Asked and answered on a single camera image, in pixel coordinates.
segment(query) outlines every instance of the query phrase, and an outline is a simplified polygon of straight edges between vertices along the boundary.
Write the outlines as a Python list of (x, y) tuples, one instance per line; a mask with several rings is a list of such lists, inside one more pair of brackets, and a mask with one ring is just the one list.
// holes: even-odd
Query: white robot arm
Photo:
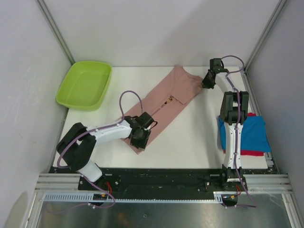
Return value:
[[(145, 149), (151, 130), (149, 126), (155, 122), (144, 112), (138, 116), (125, 116), (123, 121), (117, 121), (107, 126), (85, 127), (81, 123), (74, 124), (57, 145), (59, 154), (72, 171), (77, 171), (91, 182), (98, 180), (103, 174), (99, 167), (90, 160), (96, 145), (121, 138), (131, 139), (131, 145)], [(67, 150), (66, 147), (80, 137)]]
[[(223, 161), (223, 170), (226, 173), (226, 181), (239, 181), (235, 169), (240, 169), (242, 164), (240, 157), (241, 133), (243, 123), (247, 118), (249, 94), (246, 91), (239, 91), (233, 84), (229, 71), (224, 68), (220, 58), (210, 60), (210, 69), (202, 82), (203, 88), (214, 88), (218, 85), (224, 93), (220, 110), (220, 118), (224, 121), (226, 131), (226, 155)], [(240, 96), (240, 119), (238, 123), (238, 95)]]

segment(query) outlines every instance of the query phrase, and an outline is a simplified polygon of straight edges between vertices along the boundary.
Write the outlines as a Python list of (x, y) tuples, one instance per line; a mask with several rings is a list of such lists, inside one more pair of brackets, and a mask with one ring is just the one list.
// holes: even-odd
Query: pink shirt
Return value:
[[(147, 145), (149, 145), (202, 90), (201, 83), (201, 77), (191, 75), (186, 72), (183, 67), (176, 65), (142, 100), (143, 111), (152, 115), (152, 118), (158, 122), (151, 130)], [(125, 115), (140, 116), (140, 103), (137, 103), (126, 112)], [(143, 151), (131, 146), (130, 139), (124, 139), (124, 141), (137, 154)]]

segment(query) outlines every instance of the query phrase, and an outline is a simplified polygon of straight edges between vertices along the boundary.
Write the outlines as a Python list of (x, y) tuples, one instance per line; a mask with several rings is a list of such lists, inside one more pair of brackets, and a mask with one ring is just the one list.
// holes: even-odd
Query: white tabletop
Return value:
[[(62, 136), (71, 126), (81, 122), (84, 126), (101, 126), (117, 120), (120, 116), (118, 100), (125, 90), (133, 90), (144, 98), (173, 67), (114, 67), (112, 79), (101, 107), (93, 112), (70, 109)], [(184, 67), (193, 75), (204, 77), (208, 67)], [(229, 71), (238, 67), (228, 67)], [(245, 90), (240, 73), (231, 75), (234, 84)], [(112, 168), (221, 168), (224, 153), (220, 146), (217, 117), (223, 93), (218, 86), (203, 89), (173, 122), (137, 155), (127, 144), (117, 139), (95, 147), (91, 159), (99, 167)], [(123, 109), (128, 111), (138, 102), (133, 94), (123, 97)], [(53, 166), (56, 167), (56, 153)], [(245, 169), (266, 169), (264, 156), (241, 156)]]

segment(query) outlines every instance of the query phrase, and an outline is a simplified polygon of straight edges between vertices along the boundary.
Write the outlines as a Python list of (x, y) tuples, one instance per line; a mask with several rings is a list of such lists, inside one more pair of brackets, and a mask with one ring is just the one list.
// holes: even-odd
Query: green plastic tub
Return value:
[(111, 73), (112, 67), (107, 63), (76, 62), (63, 80), (56, 101), (77, 110), (98, 109), (109, 87)]

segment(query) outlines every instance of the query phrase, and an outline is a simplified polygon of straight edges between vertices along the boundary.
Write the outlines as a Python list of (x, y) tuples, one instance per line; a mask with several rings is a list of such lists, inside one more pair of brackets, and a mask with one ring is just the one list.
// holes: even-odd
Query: gray wall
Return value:
[(34, 0), (1, 1), (0, 31), (0, 227), (17, 228), (55, 146), (70, 64)]
[(249, 69), (274, 157), (304, 214), (304, 1), (287, 5)]
[[(278, 0), (45, 0), (75, 61), (209, 66), (249, 58)], [(235, 66), (234, 59), (225, 65)]]

